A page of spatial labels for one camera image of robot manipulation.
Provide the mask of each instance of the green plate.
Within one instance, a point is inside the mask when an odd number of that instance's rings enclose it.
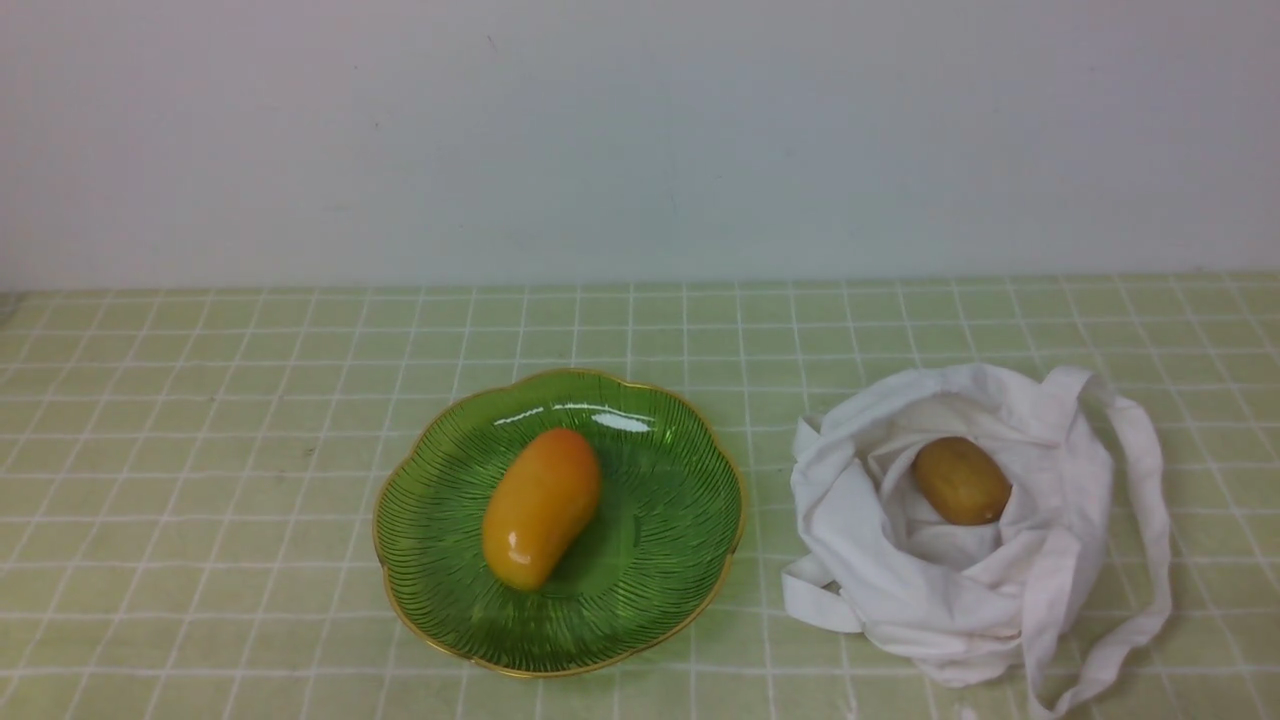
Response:
[[[499,583],[480,523],[516,455],[586,437],[595,518],[536,593]],[[742,478],[708,424],[655,387],[553,370],[445,410],[388,478],[374,518],[387,596],[428,643],[520,676],[586,673],[658,644],[719,591],[742,536]]]

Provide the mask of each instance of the kiwi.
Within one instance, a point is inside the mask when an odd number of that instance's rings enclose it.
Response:
[[[973,441],[945,437],[925,445],[911,464],[915,483],[929,505],[954,525],[1000,520],[1014,487]]]

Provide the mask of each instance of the white cloth bag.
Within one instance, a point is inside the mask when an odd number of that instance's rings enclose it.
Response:
[[[1079,684],[1046,708],[1044,670],[1106,557],[1114,465],[1080,397],[1101,402],[1124,448],[1153,600],[1089,650]],[[1012,483],[998,523],[951,525],[919,493],[911,460],[946,436],[977,442]],[[1061,717],[1110,687],[1169,618],[1160,443],[1147,413],[1087,370],[1057,368],[1043,383],[980,364],[908,370],[820,424],[801,418],[794,454],[796,520],[812,553],[782,573],[787,614],[864,633],[945,685],[1021,662],[1032,719]]]

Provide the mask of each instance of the orange mango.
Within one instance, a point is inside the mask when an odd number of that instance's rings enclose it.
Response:
[[[485,562],[503,583],[539,589],[599,502],[600,464],[586,438],[547,430],[516,456],[489,498]]]

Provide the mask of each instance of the wall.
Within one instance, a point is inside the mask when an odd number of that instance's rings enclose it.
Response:
[[[1280,265],[1275,0],[8,0],[0,286]]]

